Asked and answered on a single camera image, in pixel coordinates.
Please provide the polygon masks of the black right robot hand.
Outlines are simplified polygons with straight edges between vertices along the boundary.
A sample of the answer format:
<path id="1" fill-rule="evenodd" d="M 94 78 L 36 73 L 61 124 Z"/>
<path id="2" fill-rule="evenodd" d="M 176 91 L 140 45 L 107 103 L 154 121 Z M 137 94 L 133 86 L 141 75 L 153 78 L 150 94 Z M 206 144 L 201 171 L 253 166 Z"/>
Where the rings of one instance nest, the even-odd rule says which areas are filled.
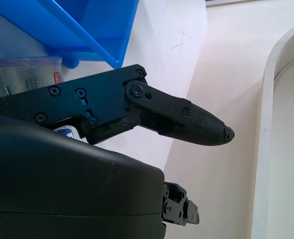
<path id="1" fill-rule="evenodd" d="M 0 239 L 162 239 L 197 206 L 151 165 L 98 143 L 141 126 L 205 146 L 233 130 L 132 65 L 0 97 Z"/>

